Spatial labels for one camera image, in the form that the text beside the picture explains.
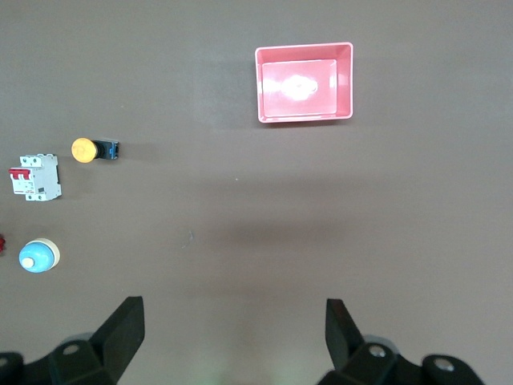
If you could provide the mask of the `pink plastic box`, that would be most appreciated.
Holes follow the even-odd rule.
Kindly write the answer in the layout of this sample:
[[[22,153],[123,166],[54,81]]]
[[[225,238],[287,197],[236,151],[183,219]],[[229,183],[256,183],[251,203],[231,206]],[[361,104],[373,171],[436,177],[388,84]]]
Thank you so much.
[[[350,119],[353,53],[350,42],[258,47],[258,120],[287,124]]]

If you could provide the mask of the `white circuit breaker red switch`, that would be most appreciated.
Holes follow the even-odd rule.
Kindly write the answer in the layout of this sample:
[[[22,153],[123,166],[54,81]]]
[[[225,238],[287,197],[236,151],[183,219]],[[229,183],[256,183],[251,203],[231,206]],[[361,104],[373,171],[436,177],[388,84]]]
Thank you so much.
[[[58,157],[54,154],[25,155],[20,165],[8,170],[13,193],[26,201],[45,202],[62,196]]]

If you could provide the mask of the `yellow mushroom push button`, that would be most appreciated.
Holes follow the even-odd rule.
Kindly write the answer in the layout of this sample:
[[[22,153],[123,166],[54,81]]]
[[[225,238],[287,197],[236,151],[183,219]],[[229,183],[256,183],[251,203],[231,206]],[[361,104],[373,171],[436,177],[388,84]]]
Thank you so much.
[[[71,145],[71,154],[82,164],[88,164],[93,160],[116,160],[119,157],[119,142],[81,137]]]

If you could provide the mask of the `blue dome call bell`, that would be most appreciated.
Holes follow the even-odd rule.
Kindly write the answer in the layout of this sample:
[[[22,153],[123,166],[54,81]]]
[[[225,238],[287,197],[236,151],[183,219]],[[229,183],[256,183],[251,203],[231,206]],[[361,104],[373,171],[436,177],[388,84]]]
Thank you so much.
[[[21,248],[18,261],[20,266],[29,273],[45,273],[59,263],[60,250],[53,241],[47,238],[36,238]]]

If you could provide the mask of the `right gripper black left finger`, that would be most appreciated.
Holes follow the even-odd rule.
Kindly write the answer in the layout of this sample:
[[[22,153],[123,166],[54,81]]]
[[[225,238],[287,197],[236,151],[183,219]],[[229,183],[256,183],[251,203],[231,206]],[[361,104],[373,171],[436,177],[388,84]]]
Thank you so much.
[[[69,338],[32,363],[0,352],[0,385],[118,385],[144,336],[143,298],[128,297],[89,338]]]

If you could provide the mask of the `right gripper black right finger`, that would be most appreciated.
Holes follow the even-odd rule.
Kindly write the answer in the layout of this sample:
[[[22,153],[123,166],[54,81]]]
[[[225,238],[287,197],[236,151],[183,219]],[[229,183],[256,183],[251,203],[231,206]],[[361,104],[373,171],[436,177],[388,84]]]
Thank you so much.
[[[382,342],[367,342],[341,299],[326,300],[325,343],[333,369],[317,385],[485,385],[454,356],[427,355],[416,365]]]

